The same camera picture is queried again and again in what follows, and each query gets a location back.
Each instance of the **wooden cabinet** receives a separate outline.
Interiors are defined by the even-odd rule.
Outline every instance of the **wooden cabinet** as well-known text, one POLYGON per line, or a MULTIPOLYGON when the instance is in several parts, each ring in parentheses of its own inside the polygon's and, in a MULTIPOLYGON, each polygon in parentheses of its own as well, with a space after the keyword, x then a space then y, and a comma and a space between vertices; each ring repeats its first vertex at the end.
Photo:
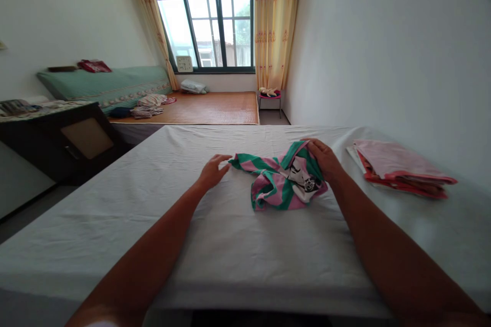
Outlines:
POLYGON ((74 185, 127 151, 97 103, 0 123, 0 140, 55 182, 74 185))

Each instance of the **hand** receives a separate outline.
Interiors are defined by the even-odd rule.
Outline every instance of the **hand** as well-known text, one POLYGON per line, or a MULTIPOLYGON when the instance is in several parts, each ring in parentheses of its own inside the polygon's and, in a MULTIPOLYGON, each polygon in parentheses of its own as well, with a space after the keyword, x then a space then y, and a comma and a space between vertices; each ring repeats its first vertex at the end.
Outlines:
POLYGON ((209 190, 217 185, 231 166, 230 164, 227 164, 219 170, 218 165, 220 164, 220 162, 228 160, 230 158, 232 158, 232 156, 230 155, 214 155, 211 160, 206 163, 205 167, 203 167, 201 175, 196 181, 196 184, 202 186, 206 190, 209 190))
POLYGON ((338 158, 329 146, 315 138, 303 138, 302 141, 309 141, 307 144, 308 149, 317 159, 325 181, 336 181, 346 175, 338 158))

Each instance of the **cabinet handle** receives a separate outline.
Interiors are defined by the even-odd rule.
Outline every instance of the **cabinet handle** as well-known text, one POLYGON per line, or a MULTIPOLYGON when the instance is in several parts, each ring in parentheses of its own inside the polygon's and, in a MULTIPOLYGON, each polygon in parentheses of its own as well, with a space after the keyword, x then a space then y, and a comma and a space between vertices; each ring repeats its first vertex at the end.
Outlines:
POLYGON ((74 159, 80 159, 80 157, 74 152, 73 148, 70 146, 65 146, 65 149, 68 151, 69 154, 72 155, 74 159))

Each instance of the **window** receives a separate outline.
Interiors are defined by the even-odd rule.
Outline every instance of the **window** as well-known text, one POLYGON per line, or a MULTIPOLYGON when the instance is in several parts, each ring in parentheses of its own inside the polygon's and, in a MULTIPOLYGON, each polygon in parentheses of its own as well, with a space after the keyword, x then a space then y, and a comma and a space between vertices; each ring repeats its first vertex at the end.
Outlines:
POLYGON ((191 56, 195 72, 254 72, 254 0, 157 0, 174 71, 191 56))

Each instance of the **pillow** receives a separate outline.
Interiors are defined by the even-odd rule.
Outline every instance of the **pillow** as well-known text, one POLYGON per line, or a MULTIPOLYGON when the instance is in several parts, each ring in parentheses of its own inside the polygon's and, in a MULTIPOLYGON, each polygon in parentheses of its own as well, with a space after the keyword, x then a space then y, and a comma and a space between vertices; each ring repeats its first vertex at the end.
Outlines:
POLYGON ((209 88, 202 83, 192 81, 190 79, 185 79, 181 83, 181 88, 187 92, 191 92, 198 95, 204 95, 209 92, 209 88))

